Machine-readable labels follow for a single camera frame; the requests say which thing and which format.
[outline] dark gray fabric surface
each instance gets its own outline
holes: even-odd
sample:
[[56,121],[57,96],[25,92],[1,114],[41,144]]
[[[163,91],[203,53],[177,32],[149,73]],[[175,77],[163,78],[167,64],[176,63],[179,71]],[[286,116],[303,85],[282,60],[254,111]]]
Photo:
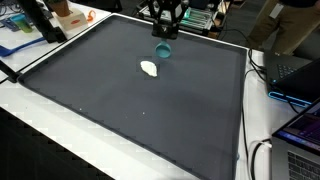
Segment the dark gray fabric surface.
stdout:
[[151,29],[112,16],[19,82],[202,179],[233,179],[246,50],[180,33],[160,59]]

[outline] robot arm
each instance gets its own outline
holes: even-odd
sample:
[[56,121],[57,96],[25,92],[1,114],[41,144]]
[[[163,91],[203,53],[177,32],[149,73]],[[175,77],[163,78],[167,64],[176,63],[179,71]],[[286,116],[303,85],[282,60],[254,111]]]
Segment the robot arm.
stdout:
[[[188,9],[188,0],[147,0],[150,15],[154,18],[152,35],[162,39],[177,39],[179,22]],[[161,19],[161,14],[167,11],[171,20]]]

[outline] person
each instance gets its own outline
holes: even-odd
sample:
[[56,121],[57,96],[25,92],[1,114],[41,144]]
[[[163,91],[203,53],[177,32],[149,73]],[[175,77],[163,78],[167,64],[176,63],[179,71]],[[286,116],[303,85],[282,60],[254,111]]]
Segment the person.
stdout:
[[292,55],[319,24],[320,0],[267,0],[248,36],[247,47],[263,50],[263,42],[278,30],[271,51]]

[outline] teal cup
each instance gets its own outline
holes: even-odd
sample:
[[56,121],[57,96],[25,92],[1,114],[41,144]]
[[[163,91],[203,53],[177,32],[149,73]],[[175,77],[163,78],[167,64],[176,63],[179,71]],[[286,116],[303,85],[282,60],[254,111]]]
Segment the teal cup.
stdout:
[[165,40],[162,40],[157,45],[155,50],[156,50],[157,56],[161,58],[168,58],[171,55],[171,47]]

